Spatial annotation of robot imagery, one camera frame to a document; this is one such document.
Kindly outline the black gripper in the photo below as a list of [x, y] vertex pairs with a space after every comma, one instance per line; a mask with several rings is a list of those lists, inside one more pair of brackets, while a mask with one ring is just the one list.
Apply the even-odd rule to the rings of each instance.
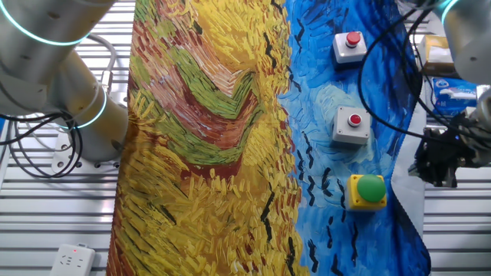
[[430, 179], [434, 169], [434, 186], [457, 187], [456, 169], [472, 164], [473, 157], [473, 150], [456, 131], [424, 128], [417, 156], [409, 167], [409, 175]]

